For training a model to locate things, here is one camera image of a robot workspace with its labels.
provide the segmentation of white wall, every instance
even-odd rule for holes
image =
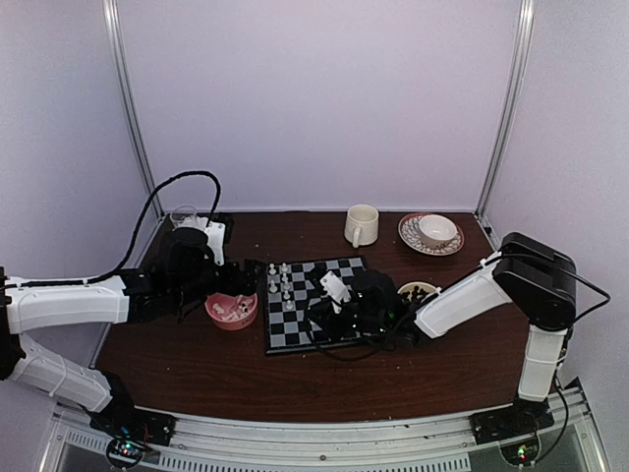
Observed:
[[[539,238],[611,292],[608,307],[577,325],[562,377],[583,381],[612,470],[626,470],[629,436],[628,57],[626,1],[538,2],[488,213],[500,237],[518,230]],[[595,299],[580,289],[580,308]]]
[[[0,3],[0,63],[0,265],[31,278],[112,268],[145,195],[101,2]],[[99,328],[34,337],[85,364]],[[52,406],[34,389],[0,383],[1,470],[33,470]]]
[[[214,170],[222,208],[471,209],[519,2],[121,2],[156,180]],[[208,208],[206,182],[167,208]]]

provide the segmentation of teacup handle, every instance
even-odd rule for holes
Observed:
[[[352,237],[352,246],[354,246],[354,249],[358,249],[358,240],[361,237],[361,227],[357,226],[356,228],[354,228],[354,235]]]

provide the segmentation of chessboard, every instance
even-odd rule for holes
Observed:
[[[312,333],[314,341],[321,347],[340,347],[358,344],[361,335],[354,332],[338,342],[332,342],[321,328],[306,319],[305,312],[321,300],[306,274],[319,267],[324,273],[329,270],[349,285],[354,275],[367,269],[363,258],[332,259],[308,263],[274,264],[276,273],[269,274],[266,268],[266,294],[264,310],[264,341],[267,355],[296,353],[315,349],[307,331]],[[269,287],[274,284],[277,291],[271,293]]]

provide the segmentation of glass cup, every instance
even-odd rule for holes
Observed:
[[[175,228],[189,227],[196,228],[199,226],[199,217],[197,209],[194,206],[183,205],[178,206],[170,213],[170,220]]]

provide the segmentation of wooden table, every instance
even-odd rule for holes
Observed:
[[[383,213],[371,247],[352,249],[343,213],[238,213],[226,252],[232,260],[320,260],[363,255],[399,286],[447,286],[491,249],[470,214],[449,216],[465,246],[446,258],[424,256],[397,234],[402,213]],[[382,352],[358,363],[319,353],[264,355],[263,316],[223,331],[203,309],[184,324],[114,325],[98,368],[115,372],[140,406],[238,420],[340,422],[422,417],[507,403],[522,369],[528,323],[513,305],[451,329],[423,347]],[[337,350],[356,355],[368,347]]]

